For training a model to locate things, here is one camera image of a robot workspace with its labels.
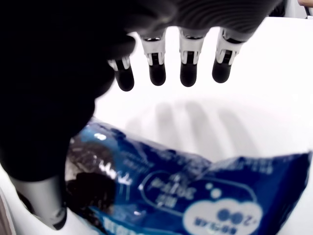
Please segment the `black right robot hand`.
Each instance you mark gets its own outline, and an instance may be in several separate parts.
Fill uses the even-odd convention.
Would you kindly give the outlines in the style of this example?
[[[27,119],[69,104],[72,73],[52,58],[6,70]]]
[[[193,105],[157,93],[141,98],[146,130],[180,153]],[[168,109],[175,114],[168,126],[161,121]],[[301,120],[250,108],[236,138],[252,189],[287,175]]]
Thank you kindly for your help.
[[[164,32],[180,30],[180,80],[192,86],[203,38],[221,29],[213,79],[224,83],[243,43],[277,0],[3,0],[0,3],[0,163],[30,213],[53,230],[67,219],[70,139],[113,81],[129,91],[136,32],[151,81],[165,81]]]

